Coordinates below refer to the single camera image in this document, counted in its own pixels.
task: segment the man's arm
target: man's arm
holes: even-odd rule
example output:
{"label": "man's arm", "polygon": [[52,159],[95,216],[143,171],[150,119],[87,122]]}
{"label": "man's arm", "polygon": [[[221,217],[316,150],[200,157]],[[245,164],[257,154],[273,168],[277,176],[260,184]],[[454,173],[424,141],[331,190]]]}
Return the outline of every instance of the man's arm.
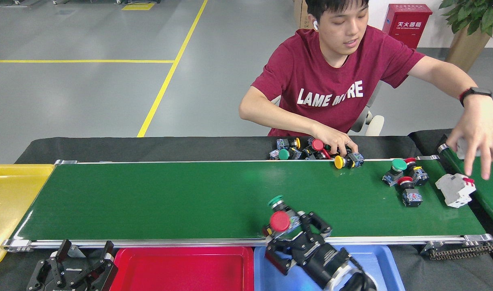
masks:
{"label": "man's arm", "polygon": [[[432,57],[423,57],[410,70],[409,75],[435,85],[455,99],[459,99],[460,94],[470,87],[477,87],[473,79],[463,70]],[[473,94],[464,99],[464,113],[446,143],[456,149],[457,140],[461,137],[468,141],[468,151],[464,161],[466,175],[471,175],[474,156],[477,149],[480,149],[481,175],[483,179],[489,179],[493,161],[492,98]]]}
{"label": "man's arm", "polygon": [[348,142],[352,151],[358,151],[358,145],[350,141],[347,134],[274,105],[253,86],[250,87],[239,105],[239,117],[265,127],[308,134],[329,144],[333,152],[333,149],[338,147],[343,156],[347,154],[345,144]]}

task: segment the red tray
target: red tray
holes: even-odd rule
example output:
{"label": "red tray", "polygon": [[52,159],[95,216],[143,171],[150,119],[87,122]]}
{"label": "red tray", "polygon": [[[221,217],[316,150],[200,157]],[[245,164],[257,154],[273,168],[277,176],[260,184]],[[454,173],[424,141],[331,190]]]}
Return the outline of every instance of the red tray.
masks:
{"label": "red tray", "polygon": [[253,291],[251,247],[121,249],[110,291]]}

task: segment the red t-shirt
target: red t-shirt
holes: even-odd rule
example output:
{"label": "red t-shirt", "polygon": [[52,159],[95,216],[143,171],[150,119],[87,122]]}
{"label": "red t-shirt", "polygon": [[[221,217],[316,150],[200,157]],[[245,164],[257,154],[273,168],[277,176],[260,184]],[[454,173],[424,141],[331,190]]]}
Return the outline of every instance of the red t-shirt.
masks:
{"label": "red t-shirt", "polygon": [[[378,81],[396,88],[424,55],[382,31],[367,26],[358,49],[341,68],[324,59],[318,33],[298,30],[270,57],[252,86],[279,106],[342,132],[348,132],[369,101]],[[269,136],[302,136],[271,129]]]}

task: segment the man's right hand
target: man's right hand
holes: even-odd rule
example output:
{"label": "man's right hand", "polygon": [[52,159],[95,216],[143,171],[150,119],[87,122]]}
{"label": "man's right hand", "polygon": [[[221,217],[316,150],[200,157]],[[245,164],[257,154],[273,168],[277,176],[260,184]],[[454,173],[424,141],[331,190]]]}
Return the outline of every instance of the man's right hand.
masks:
{"label": "man's right hand", "polygon": [[338,148],[339,154],[345,156],[347,154],[346,146],[350,147],[353,152],[358,152],[358,145],[351,140],[348,134],[322,123],[317,122],[313,126],[312,135],[314,138],[322,140],[324,144],[329,144],[331,146],[331,154],[336,154],[336,149]]}

